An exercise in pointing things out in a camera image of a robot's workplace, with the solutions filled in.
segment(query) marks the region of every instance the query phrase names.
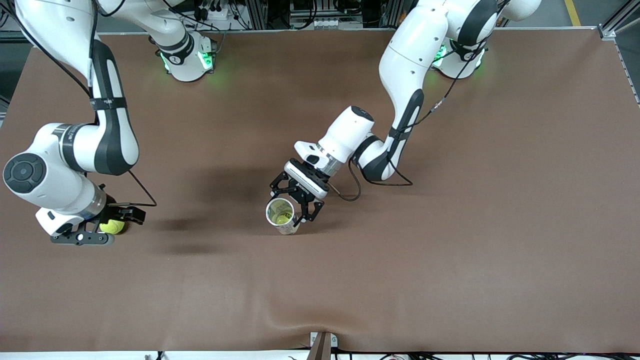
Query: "brown table surface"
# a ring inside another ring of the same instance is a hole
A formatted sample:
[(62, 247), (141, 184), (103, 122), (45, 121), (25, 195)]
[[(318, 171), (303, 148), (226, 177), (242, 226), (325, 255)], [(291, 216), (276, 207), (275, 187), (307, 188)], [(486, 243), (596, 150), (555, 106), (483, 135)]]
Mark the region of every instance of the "brown table surface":
[[(400, 169), (415, 186), (331, 195), (296, 236), (268, 225), (296, 140), (352, 104), (388, 131), (391, 35), (229, 35), (195, 83), (145, 36), (104, 37), (159, 206), (111, 246), (54, 245), (0, 186), (0, 350), (295, 348), (326, 330), (359, 351), (640, 352), (640, 111), (595, 30), (496, 31), (414, 131)], [(426, 108), (449, 83), (429, 73)], [(32, 51), (0, 158), (92, 114)], [(128, 176), (90, 177), (145, 200)], [(355, 192), (346, 169), (335, 185)]]

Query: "black strap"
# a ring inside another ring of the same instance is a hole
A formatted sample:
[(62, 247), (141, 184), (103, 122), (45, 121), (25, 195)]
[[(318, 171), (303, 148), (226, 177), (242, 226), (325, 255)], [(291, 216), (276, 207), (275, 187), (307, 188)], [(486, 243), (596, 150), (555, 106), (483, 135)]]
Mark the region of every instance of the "black strap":
[(91, 107), (94, 111), (127, 107), (127, 99), (124, 97), (91, 98), (89, 99), (89, 102), (91, 103)]
[(407, 132), (400, 132), (396, 129), (394, 129), (393, 127), (389, 130), (389, 137), (396, 139), (397, 141), (402, 141), (402, 140), (406, 140), (409, 138), (409, 135), (411, 135), (411, 130), (407, 131)]

